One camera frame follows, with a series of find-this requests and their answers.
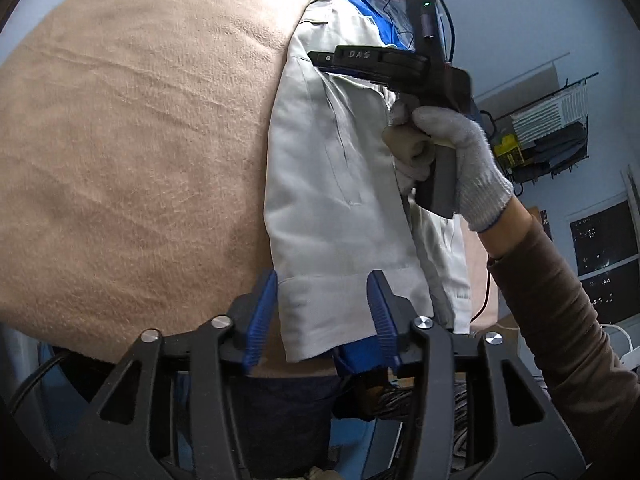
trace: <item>white power strip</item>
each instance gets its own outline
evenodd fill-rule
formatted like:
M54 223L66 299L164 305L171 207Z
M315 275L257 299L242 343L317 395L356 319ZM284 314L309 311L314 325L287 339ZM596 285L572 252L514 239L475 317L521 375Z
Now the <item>white power strip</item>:
M640 346L622 356L620 362L627 370L635 370L640 366Z

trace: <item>glove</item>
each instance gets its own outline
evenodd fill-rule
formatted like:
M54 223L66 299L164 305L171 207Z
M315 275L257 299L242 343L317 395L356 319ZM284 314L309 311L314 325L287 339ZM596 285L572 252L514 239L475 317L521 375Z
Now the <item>glove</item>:
M396 101L391 117L392 124L406 123L409 118L406 104ZM472 231L486 231L507 207L513 196L513 184L495 165L484 131L477 123L448 108L423 106L416 108L411 117L414 125L436 142L447 140L455 146L458 172L454 207Z
M417 180L427 180L436 147L430 136L410 124L390 126L382 132L382 141L394 156L398 189L408 195Z

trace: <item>beige blanket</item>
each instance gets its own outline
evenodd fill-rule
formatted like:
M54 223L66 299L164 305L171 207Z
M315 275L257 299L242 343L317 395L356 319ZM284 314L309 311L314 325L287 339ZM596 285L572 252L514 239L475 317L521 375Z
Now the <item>beige blanket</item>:
M67 0L43 20L0 68L0 321L115 361L252 288L308 1ZM272 328L262 374L331 368L285 366Z

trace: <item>metal screw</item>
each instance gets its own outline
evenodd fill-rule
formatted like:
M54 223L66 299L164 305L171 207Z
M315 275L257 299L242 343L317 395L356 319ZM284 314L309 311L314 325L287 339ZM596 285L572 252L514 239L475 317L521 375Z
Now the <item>metal screw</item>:
M484 334L484 340L490 345L501 345L503 342L502 334L498 334L497 332L487 332Z
M152 343L160 338L160 333L155 328L149 328L140 334L143 343Z
M414 325L421 330L427 330L433 326L433 321L429 317L418 316L414 319Z
M211 320L213 328L226 328L233 325L233 321L229 316L216 316Z

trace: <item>shirt sleeve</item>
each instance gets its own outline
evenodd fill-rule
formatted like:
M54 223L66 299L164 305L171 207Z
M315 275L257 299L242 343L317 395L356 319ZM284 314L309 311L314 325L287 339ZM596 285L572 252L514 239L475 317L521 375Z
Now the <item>shirt sleeve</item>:
M489 270L555 407L593 461L638 400L638 376L620 364L578 277L538 222Z

